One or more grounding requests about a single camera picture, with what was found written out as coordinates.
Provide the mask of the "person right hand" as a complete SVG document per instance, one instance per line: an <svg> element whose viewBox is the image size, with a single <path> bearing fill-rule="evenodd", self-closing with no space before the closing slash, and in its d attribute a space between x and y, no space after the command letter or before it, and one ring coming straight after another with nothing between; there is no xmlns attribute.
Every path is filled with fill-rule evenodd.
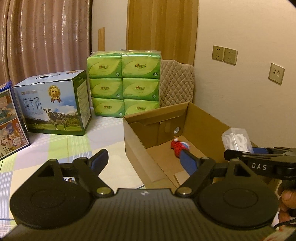
<svg viewBox="0 0 296 241"><path fill-rule="evenodd" d="M292 187L288 187L288 182L282 181L278 191L279 198L279 212L278 212L278 220L279 222L290 221L294 218L294 216L290 216L289 209L295 209L295 189Z"/></svg>

